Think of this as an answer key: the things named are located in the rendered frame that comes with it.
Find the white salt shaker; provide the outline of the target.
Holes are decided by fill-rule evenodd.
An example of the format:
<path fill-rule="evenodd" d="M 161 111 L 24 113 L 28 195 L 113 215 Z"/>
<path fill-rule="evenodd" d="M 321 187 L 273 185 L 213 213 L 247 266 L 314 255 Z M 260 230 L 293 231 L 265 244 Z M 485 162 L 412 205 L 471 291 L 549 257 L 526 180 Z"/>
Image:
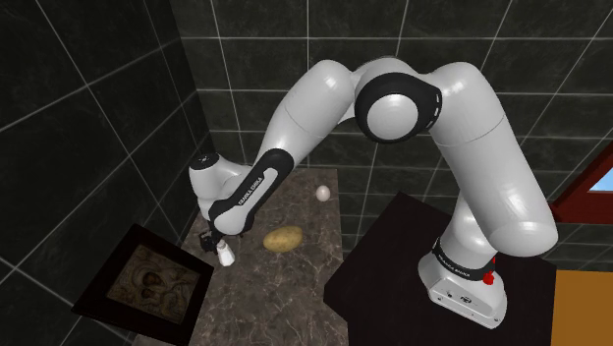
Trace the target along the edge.
<path fill-rule="evenodd" d="M 222 266 L 225 266 L 225 267 L 230 266 L 236 260 L 234 252 L 224 240 L 220 240 L 217 243 L 216 252 L 217 252 L 218 260 Z"/>

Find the yellow potato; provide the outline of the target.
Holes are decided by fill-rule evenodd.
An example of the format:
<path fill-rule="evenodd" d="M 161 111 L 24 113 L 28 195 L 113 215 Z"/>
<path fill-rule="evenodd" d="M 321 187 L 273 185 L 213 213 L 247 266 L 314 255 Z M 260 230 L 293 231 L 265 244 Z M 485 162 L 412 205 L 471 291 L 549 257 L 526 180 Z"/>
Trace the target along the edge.
<path fill-rule="evenodd" d="M 298 226 L 284 226 L 269 232 L 263 239 L 266 250 L 286 253 L 298 247 L 303 241 L 303 230 Z"/>

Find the black robot stand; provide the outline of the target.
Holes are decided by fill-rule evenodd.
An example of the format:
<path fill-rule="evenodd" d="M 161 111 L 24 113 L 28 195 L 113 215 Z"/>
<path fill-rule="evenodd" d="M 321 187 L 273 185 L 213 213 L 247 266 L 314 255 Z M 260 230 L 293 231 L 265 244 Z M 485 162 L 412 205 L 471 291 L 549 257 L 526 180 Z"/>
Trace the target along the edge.
<path fill-rule="evenodd" d="M 448 214 L 398 193 L 324 287 L 324 301 L 348 324 L 349 346 L 551 346 L 555 265 L 495 259 L 508 298 L 488 329 L 430 301 L 418 262 Z"/>

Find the orange brown cabinet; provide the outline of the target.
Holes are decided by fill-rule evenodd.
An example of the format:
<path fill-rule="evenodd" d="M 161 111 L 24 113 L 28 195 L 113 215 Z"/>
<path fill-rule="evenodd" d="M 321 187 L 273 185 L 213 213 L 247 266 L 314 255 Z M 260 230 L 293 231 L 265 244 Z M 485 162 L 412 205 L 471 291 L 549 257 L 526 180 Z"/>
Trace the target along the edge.
<path fill-rule="evenodd" d="M 556 271 L 551 346 L 613 346 L 613 272 Z"/>

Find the dark red framed window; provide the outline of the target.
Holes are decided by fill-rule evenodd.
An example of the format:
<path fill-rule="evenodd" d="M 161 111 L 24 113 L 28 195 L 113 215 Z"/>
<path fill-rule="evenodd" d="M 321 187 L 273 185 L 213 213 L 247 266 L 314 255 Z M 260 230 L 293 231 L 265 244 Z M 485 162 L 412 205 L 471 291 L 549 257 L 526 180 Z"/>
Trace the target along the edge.
<path fill-rule="evenodd" d="M 591 192 L 613 168 L 613 143 L 609 144 L 550 205 L 556 222 L 613 225 L 613 192 Z"/>

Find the black framed wall picture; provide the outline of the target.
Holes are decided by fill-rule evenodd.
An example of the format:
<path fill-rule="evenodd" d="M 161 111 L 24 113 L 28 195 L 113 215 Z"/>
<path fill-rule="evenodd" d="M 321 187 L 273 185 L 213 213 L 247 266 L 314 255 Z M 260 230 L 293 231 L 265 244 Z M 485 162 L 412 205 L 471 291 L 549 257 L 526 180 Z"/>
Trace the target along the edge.
<path fill-rule="evenodd" d="M 188 346 L 214 267 L 134 224 L 72 312 Z"/>

